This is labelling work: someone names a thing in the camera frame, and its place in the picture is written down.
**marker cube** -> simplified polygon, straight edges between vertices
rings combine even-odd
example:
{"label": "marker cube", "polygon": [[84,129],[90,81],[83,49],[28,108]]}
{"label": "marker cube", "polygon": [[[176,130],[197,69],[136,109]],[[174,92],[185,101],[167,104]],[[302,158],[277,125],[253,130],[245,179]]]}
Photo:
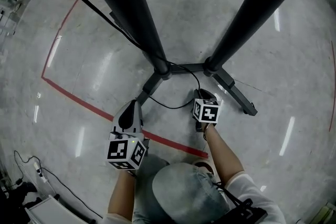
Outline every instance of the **marker cube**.
{"label": "marker cube", "polygon": [[218,123],[220,107],[216,100],[195,99],[193,115],[199,122]]}
{"label": "marker cube", "polygon": [[136,137],[109,140],[106,144],[106,160],[118,170],[139,169],[146,148]]}

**red floor line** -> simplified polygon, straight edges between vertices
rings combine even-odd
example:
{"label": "red floor line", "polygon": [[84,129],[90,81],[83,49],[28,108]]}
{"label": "red floor line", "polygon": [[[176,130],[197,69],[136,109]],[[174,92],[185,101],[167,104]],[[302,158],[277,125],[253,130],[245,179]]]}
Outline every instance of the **red floor line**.
{"label": "red floor line", "polygon": [[[46,62],[44,64],[44,67],[43,67],[43,70],[42,70],[42,74],[41,74],[41,78],[46,82],[48,83],[51,87],[53,87],[55,90],[59,91],[60,93],[62,93],[63,95],[65,95],[67,98],[73,100],[74,102],[80,104],[81,106],[85,107],[86,109],[92,111],[93,113],[109,120],[109,121],[113,121],[113,116],[106,113],[105,111],[102,111],[101,109],[99,108],[96,108],[95,106],[85,102],[84,100],[78,98],[77,96],[73,95],[72,93],[68,92],[67,90],[63,89],[61,86],[57,85],[56,83],[54,83],[53,81],[51,81],[50,79],[47,79],[44,77],[44,73],[46,71],[46,67],[47,67],[47,63],[48,63],[48,60],[49,60],[49,57],[50,57],[50,54],[51,54],[51,51],[52,51],[52,48],[54,47],[54,44],[55,44],[55,41],[58,37],[58,34],[59,32],[61,31],[61,29],[63,28],[66,20],[68,19],[70,13],[72,12],[72,10],[74,9],[75,5],[78,3],[79,0],[76,0],[71,9],[68,11],[67,15],[65,16],[65,18],[63,19],[62,23],[61,23],[61,26],[59,27],[59,29],[57,30],[57,33],[56,33],[56,36],[54,38],[54,41],[52,42],[51,44],[51,48],[49,50],[49,53],[48,53],[48,56],[47,56],[47,59],[46,59]],[[200,150],[197,150],[195,148],[192,148],[192,147],[189,147],[189,146],[185,146],[185,145],[182,145],[182,144],[179,144],[177,142],[174,142],[174,141],[171,141],[171,140],[168,140],[166,138],[163,138],[163,137],[160,137],[156,134],[152,134],[150,132],[147,132],[145,130],[142,131],[144,136],[153,140],[153,141],[156,141],[160,144],[163,144],[163,145],[166,145],[166,146],[169,146],[169,147],[172,147],[172,148],[175,148],[177,150],[180,150],[180,151],[184,151],[184,152],[187,152],[189,154],[192,154],[192,155],[196,155],[198,157],[201,157],[201,158],[208,158],[208,154],[206,152],[203,152],[203,151],[200,151]]]}
{"label": "red floor line", "polygon": [[66,20],[68,19],[70,13],[72,12],[72,10],[74,9],[75,5],[77,4],[79,0],[75,0],[75,2],[73,3],[73,5],[71,6],[70,10],[68,11],[67,15],[64,17],[62,23],[61,23],[61,26],[59,27],[59,29],[57,30],[57,33],[56,33],[56,36],[54,38],[54,41],[52,42],[51,44],[51,47],[50,47],[50,50],[49,50],[49,53],[48,53],[48,56],[47,56],[47,59],[46,59],[46,62],[44,63],[44,66],[43,66],[43,70],[42,70],[42,74],[41,74],[41,78],[44,77],[44,73],[46,71],[46,67],[47,67],[47,63],[48,63],[48,60],[49,60],[49,57],[50,57],[50,54],[51,54],[51,51],[52,51],[52,48],[54,47],[55,45],[55,41],[58,37],[58,34],[59,32],[61,31],[61,29],[63,28],[63,25],[65,24]]}
{"label": "red floor line", "polygon": [[335,52],[334,52],[334,45],[331,42],[331,49],[332,49],[332,58],[334,60],[334,104],[332,106],[332,114],[331,114],[331,120],[330,120],[330,126],[329,126],[329,132],[331,130],[331,126],[332,126],[332,120],[334,118],[334,112],[335,112],[335,99],[336,99],[336,63],[335,63]]}
{"label": "red floor line", "polygon": [[[105,111],[102,111],[101,109],[96,108],[95,106],[83,101],[82,99],[78,98],[77,96],[75,96],[72,93],[68,92],[67,90],[63,89],[62,87],[60,87],[59,85],[57,85],[56,83],[51,81],[50,79],[47,79],[47,78],[44,78],[44,77],[42,79],[46,83],[48,83],[50,86],[52,86],[54,89],[56,89],[57,91],[59,91],[60,93],[65,95],[67,98],[73,100],[74,102],[80,104],[81,106],[84,106],[86,109],[92,111],[93,113],[95,113],[95,114],[97,114],[97,115],[99,115],[103,118],[105,118],[105,119],[107,119],[111,122],[113,121],[113,116],[112,115],[110,115],[110,114],[106,113]],[[197,150],[197,149],[189,147],[189,146],[179,144],[177,142],[174,142],[174,141],[168,140],[166,138],[160,137],[156,134],[152,134],[150,132],[147,132],[145,130],[143,130],[142,132],[143,132],[145,137],[147,137],[147,138],[149,138],[153,141],[156,141],[160,144],[175,148],[175,149],[180,150],[180,151],[187,152],[189,154],[196,155],[196,156],[201,157],[201,158],[208,158],[208,154],[206,152]]]}

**black metal stand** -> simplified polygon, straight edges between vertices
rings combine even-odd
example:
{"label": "black metal stand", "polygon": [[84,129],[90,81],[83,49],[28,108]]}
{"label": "black metal stand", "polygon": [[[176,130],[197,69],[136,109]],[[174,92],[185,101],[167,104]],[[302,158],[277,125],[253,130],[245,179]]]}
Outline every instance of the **black metal stand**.
{"label": "black metal stand", "polygon": [[[111,16],[133,40],[148,52],[144,54],[154,67],[154,74],[145,83],[137,98],[142,105],[154,93],[162,80],[169,79],[173,74],[188,72],[154,56],[166,59],[146,0],[105,1],[112,9]],[[257,110],[235,87],[234,79],[222,68],[222,65],[259,29],[283,1],[244,0],[225,36],[205,63],[182,66],[191,72],[204,72],[207,76],[213,77],[242,106],[245,113],[255,115]]]}

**person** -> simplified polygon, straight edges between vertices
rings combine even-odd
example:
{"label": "person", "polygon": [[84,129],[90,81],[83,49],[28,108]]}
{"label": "person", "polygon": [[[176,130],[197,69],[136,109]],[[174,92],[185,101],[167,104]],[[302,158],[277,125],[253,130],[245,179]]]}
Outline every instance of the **person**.
{"label": "person", "polygon": [[[267,217],[261,222],[286,223],[279,207],[256,187],[235,153],[212,124],[202,123],[218,176],[225,188],[241,201],[250,198],[253,207]],[[207,162],[167,163],[155,155],[144,157],[136,178],[121,171],[103,224],[177,223],[205,224],[235,208],[215,183]]]}

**stand base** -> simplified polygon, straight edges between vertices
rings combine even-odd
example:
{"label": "stand base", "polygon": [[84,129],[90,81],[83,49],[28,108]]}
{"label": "stand base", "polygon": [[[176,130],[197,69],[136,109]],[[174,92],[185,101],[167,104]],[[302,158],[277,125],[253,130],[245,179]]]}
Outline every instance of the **stand base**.
{"label": "stand base", "polygon": [[[204,67],[202,63],[188,63],[186,65],[180,65],[189,69],[192,73],[195,72],[204,72]],[[172,66],[172,74],[189,74],[188,71],[180,68],[179,66]],[[254,108],[253,103],[249,102],[246,97],[237,89],[235,86],[235,80],[223,69],[219,69],[215,74],[211,74],[213,77],[231,96],[240,104],[243,108],[245,114],[255,116],[257,114],[257,110]],[[137,101],[140,105],[143,105],[145,101],[151,96],[156,89],[159,87],[161,82],[163,81],[162,77],[153,73],[148,81],[144,84],[142,88],[142,92],[137,97]]]}

